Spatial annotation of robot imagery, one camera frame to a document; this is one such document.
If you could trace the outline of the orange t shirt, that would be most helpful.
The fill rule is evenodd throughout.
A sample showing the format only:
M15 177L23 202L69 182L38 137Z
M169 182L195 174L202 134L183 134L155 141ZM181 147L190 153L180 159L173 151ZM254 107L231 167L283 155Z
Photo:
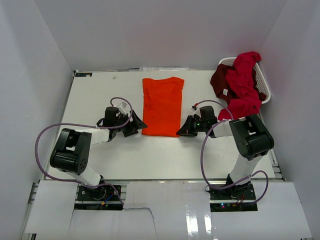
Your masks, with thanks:
M182 98L185 80L179 77L166 79L144 78L143 122L145 136L177 138L181 127Z

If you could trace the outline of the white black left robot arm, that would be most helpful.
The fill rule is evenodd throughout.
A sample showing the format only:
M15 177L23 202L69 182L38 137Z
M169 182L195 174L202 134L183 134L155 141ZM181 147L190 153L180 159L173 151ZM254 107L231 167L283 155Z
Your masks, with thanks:
M89 186L88 193L99 200L105 196L103 177L89 165L90 148L93 145L112 141L117 133L125 137L137 134L147 128L134 111L126 113L122 106L109 106L104 118L94 128L74 130L63 128L50 156L50 166L67 173L83 185Z

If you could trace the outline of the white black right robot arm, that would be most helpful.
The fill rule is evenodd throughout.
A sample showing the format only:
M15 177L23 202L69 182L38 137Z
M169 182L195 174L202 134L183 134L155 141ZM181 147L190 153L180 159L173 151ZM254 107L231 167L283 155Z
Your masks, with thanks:
M263 156L274 148L275 142L258 115L218 121L212 106L203 106L199 114L189 115L183 126L176 132L178 136L196 137L206 133L200 152L200 169L203 179L208 183L204 170L204 150L207 139L233 137L238 150L238 157L232 171L227 175L225 186L208 183L210 190L225 191L226 195L236 200L244 193L255 175L254 169Z

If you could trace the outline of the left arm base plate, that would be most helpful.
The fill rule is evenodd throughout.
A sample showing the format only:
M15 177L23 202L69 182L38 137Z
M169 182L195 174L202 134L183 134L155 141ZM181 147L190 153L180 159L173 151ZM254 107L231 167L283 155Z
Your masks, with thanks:
M75 210L121 211L123 206L117 193L121 196L122 187L115 185L99 188L79 186L75 198Z

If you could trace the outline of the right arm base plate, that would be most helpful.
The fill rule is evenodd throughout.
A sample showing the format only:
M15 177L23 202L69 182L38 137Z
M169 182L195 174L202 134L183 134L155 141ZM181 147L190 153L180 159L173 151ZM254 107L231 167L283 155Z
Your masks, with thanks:
M212 213L231 213L231 212L257 212L256 194L253 184L237 190L233 193L228 192L229 189L215 190L206 186L204 189L209 193L210 211Z

